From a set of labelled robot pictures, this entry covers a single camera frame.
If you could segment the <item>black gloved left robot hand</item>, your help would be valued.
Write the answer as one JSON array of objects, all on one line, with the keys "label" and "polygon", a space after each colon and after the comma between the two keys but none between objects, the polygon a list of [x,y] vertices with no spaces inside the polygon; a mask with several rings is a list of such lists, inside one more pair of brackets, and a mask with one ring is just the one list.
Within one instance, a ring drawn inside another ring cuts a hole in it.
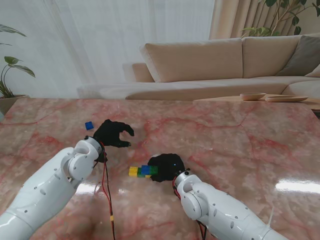
[{"label": "black gloved left robot hand", "polygon": [[131,145],[128,141],[120,140],[120,133],[127,132],[134,137],[135,132],[132,127],[124,122],[111,121],[106,119],[93,134],[93,138],[103,146],[112,146],[117,148],[127,148]]}]

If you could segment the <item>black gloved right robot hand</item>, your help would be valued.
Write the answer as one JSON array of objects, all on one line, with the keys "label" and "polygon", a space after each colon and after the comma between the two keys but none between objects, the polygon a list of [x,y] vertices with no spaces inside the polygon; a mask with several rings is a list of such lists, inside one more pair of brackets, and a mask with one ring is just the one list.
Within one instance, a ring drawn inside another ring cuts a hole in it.
[{"label": "black gloved right robot hand", "polygon": [[176,153],[162,153],[153,156],[147,165],[157,167],[157,174],[152,175],[151,179],[158,183],[172,181],[176,176],[186,170],[181,157]]}]

